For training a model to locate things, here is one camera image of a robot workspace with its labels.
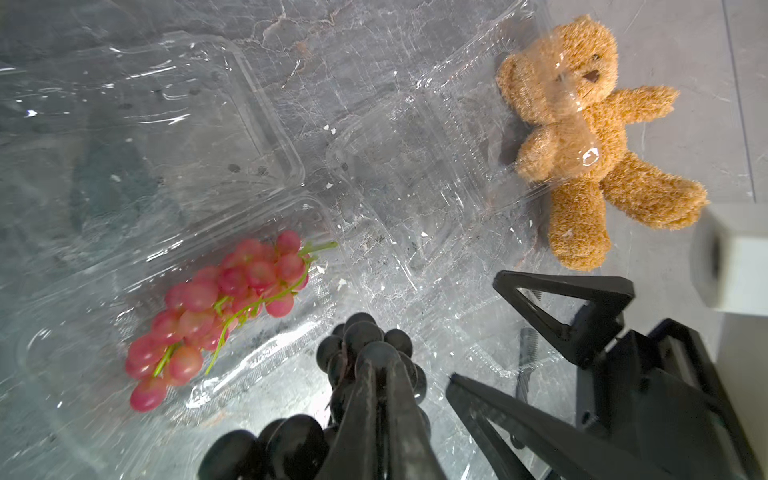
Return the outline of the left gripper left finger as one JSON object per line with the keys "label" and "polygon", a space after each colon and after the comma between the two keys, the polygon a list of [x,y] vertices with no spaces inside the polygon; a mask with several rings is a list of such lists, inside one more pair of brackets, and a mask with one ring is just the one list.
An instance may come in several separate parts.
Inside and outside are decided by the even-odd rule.
{"label": "left gripper left finger", "polygon": [[319,479],[444,479],[399,359],[362,364]]}

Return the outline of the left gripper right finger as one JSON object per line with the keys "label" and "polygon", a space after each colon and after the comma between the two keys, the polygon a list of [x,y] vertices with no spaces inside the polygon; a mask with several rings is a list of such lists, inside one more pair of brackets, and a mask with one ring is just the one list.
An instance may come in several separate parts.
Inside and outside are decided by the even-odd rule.
{"label": "left gripper right finger", "polygon": [[618,276],[501,271],[494,289],[577,369],[561,421],[456,374],[446,397],[501,479],[527,479],[531,450],[553,479],[758,479],[762,469],[699,334],[673,320],[626,330]]}

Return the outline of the dark purple grape bunch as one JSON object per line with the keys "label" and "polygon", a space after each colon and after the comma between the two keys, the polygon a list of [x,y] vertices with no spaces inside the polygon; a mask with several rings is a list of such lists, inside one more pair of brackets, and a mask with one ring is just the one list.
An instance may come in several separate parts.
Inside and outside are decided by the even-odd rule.
{"label": "dark purple grape bunch", "polygon": [[426,374],[412,356],[413,342],[407,333],[400,329],[382,330],[368,313],[352,315],[322,340],[316,352],[317,364],[334,388],[328,426],[322,427],[314,417],[299,414],[277,419],[259,434],[243,429],[231,431],[206,452],[198,478],[319,479],[317,474],[335,443],[366,361],[378,369],[395,359],[403,362],[430,439],[430,420],[420,406],[427,393]]}

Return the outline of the red grape bunch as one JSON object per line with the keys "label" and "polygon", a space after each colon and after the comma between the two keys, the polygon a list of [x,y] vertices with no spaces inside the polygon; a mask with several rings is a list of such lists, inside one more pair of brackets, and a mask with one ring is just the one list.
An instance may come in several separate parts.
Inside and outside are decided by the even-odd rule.
{"label": "red grape bunch", "polygon": [[293,230],[272,242],[246,238],[219,263],[172,286],[149,332],[129,345],[124,368],[137,382],[131,409],[151,411],[171,388],[209,373],[232,332],[248,321],[287,316],[319,253],[337,246],[305,242]]}

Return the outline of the clear plastic clamshell container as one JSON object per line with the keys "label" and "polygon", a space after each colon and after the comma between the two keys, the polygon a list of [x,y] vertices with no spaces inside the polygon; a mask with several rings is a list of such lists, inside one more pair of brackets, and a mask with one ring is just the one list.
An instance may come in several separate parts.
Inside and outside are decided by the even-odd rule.
{"label": "clear plastic clamshell container", "polygon": [[[210,444],[329,419],[314,364],[357,283],[330,197],[305,175],[244,55],[168,34],[1,67],[1,475],[192,479]],[[331,243],[284,318],[261,315],[147,413],[125,370],[167,291],[243,240]]]}

